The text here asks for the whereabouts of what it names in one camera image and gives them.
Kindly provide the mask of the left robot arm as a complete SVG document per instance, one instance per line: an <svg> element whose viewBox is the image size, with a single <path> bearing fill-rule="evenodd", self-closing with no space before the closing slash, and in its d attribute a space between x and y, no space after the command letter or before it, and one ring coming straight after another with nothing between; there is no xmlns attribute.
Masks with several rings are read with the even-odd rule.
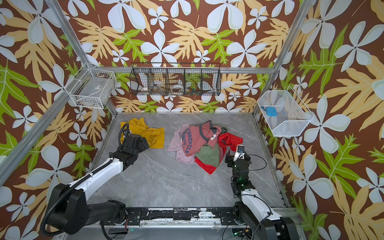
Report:
<svg viewBox="0 0 384 240"><path fill-rule="evenodd" d="M120 130L119 146L99 167L70 184L59 184L53 191L47 211L40 226L46 237L61 233L73 235L83 227L99 222L123 223L126 205L116 200L101 204L88 204L88 199L106 182L119 175L138 159L139 153L147 150L146 138L134 134L125 123Z"/></svg>

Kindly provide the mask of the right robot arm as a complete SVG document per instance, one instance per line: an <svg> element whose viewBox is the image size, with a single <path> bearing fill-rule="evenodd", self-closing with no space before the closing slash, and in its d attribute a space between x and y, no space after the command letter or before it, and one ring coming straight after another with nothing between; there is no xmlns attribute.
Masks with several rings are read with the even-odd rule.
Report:
<svg viewBox="0 0 384 240"><path fill-rule="evenodd" d="M251 157L247 153L227 154L225 163L232 169L231 187L238 199L234 206L235 219L250 229L246 235L251 240L299 240L295 222L273 210L252 184Z"/></svg>

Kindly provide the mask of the yellow cloth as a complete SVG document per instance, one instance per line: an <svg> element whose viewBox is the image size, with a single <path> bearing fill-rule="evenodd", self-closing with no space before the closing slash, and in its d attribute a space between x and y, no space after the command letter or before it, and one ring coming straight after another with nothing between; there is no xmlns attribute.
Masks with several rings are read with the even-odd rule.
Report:
<svg viewBox="0 0 384 240"><path fill-rule="evenodd" d="M144 118L133 118L128 122L120 122L121 129L125 124L129 125L129 130L132 134L137 134L146 138L151 149L163 149L165 144L165 129L150 128Z"/></svg>

